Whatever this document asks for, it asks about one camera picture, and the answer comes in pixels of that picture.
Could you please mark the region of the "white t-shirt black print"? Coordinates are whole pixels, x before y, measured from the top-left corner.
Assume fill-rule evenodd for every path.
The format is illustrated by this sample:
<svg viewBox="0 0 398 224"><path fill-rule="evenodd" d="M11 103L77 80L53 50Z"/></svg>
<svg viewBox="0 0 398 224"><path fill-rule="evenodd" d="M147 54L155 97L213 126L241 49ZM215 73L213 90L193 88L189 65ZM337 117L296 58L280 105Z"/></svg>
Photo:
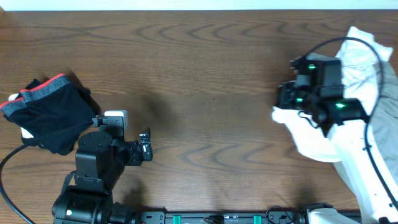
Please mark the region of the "white t-shirt black print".
<svg viewBox="0 0 398 224"><path fill-rule="evenodd" d="M272 119L298 152L334 165L355 195L361 223L397 222L397 77L393 49L350 27L333 57L316 49L291 62Z"/></svg>

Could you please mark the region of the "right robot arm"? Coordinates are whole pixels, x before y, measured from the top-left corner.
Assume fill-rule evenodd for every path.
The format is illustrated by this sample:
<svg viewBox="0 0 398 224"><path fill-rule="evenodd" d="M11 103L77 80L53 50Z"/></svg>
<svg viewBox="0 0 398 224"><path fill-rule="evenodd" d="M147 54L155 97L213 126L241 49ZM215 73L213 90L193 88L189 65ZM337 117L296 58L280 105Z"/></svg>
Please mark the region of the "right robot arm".
<svg viewBox="0 0 398 224"><path fill-rule="evenodd" d="M369 168L363 134L368 116L357 98L344 97L340 59L302 57L292 61L292 69L296 79L278 87L272 119L286 125L303 156L338 164L358 200L361 221L371 223L362 177Z"/></svg>

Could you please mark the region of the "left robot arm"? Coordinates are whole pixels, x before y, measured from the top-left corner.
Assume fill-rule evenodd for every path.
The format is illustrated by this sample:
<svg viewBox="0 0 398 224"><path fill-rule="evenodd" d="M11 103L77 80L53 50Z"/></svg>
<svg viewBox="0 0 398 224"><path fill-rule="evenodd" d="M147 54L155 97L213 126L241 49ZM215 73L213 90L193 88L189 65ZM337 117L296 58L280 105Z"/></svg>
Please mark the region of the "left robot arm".
<svg viewBox="0 0 398 224"><path fill-rule="evenodd" d="M53 222L141 223L137 210L113 200L113 189L125 167L152 159L150 129L129 142L105 131L84 134L78 140L76 170L65 178L53 204Z"/></svg>

